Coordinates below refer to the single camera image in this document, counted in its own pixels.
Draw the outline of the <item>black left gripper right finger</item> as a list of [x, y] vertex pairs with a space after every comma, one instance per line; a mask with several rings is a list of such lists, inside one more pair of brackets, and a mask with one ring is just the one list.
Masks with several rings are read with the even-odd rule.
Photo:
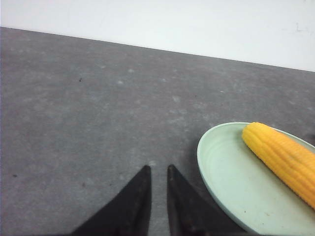
[[172, 236], [245, 236], [221, 209], [207, 203], [175, 165], [167, 168], [167, 211]]

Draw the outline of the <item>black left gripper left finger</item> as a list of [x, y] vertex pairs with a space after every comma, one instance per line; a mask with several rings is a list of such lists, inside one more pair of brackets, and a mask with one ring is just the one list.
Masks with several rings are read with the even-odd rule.
[[72, 236], [147, 236], [152, 204], [151, 167], [143, 168]]

